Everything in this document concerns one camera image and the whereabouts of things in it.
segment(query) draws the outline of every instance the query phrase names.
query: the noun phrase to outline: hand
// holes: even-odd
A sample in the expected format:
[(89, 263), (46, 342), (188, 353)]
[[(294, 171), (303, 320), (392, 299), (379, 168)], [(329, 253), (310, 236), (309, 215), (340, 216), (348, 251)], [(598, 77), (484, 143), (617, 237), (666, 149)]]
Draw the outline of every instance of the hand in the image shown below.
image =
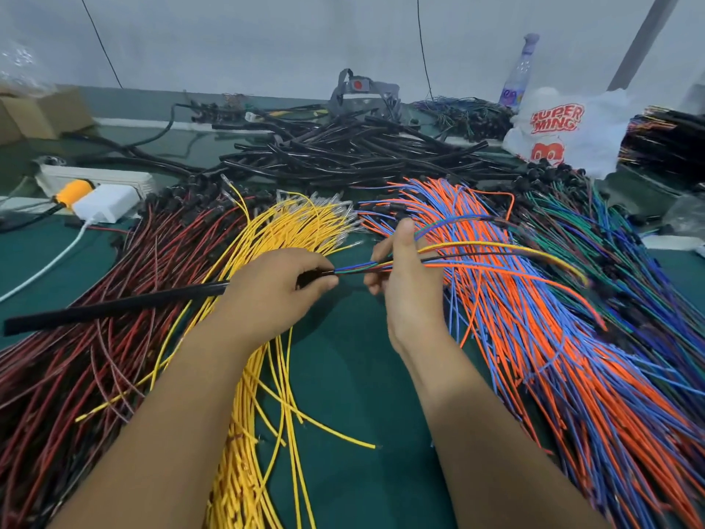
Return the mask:
[(365, 275), (370, 293), (384, 293), (389, 340), (400, 354), (448, 336), (443, 311), (443, 269), (424, 267), (417, 249), (425, 242), (417, 245), (414, 231), (414, 222), (403, 219), (394, 235), (372, 250), (375, 262), (393, 250), (394, 265), (388, 278), (382, 273)]
[(306, 249), (265, 252), (238, 269), (211, 314), (196, 328), (220, 345), (252, 352), (300, 320), (322, 294), (338, 284), (323, 276), (296, 289), (296, 279), (311, 269), (333, 269), (323, 255)]

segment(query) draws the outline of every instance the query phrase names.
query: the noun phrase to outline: forearm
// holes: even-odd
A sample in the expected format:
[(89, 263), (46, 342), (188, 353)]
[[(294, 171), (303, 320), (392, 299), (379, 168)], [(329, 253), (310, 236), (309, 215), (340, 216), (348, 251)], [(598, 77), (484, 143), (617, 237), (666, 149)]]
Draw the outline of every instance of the forearm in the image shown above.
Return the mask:
[(607, 526), (524, 434), (450, 337), (418, 342), (403, 358), (459, 528)]
[(190, 334), (51, 529), (200, 527), (248, 351)]

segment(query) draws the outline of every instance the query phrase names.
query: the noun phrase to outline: white power adapter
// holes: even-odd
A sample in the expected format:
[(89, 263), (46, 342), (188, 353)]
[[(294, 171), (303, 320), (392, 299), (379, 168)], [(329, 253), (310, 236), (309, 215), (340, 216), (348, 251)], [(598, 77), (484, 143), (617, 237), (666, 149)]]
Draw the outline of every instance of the white power adapter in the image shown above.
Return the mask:
[(71, 209), (82, 221), (115, 223), (139, 201), (134, 187), (104, 183), (75, 202)]

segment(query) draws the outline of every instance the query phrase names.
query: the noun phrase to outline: plastic bottle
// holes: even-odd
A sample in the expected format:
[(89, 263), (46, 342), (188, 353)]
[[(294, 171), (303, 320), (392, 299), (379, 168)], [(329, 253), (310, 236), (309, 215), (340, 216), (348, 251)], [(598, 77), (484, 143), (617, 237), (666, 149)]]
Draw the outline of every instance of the plastic bottle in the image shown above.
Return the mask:
[(514, 112), (518, 111), (519, 104), (524, 97), (524, 91), (526, 91), (527, 85), (529, 84), (529, 76), (531, 76), (531, 55), (536, 48), (536, 43), (539, 42), (539, 34), (529, 33), (524, 35), (524, 49), (522, 50), (522, 55), (519, 57), (514, 70), (509, 74), (509, 78), (504, 84), (504, 89), (502, 89), (502, 96), (499, 98), (499, 103), (512, 108)]

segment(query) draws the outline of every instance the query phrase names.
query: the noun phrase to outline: red cartoon logo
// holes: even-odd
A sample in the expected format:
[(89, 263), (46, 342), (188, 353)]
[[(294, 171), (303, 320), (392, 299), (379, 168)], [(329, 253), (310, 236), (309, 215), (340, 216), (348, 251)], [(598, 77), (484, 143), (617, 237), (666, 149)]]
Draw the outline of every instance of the red cartoon logo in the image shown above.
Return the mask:
[(563, 151), (565, 147), (561, 143), (536, 143), (531, 149), (531, 161), (538, 161), (541, 158), (548, 159), (553, 165), (563, 162)]
[(585, 107), (580, 104), (559, 105), (531, 115), (532, 133), (572, 132), (580, 124)]

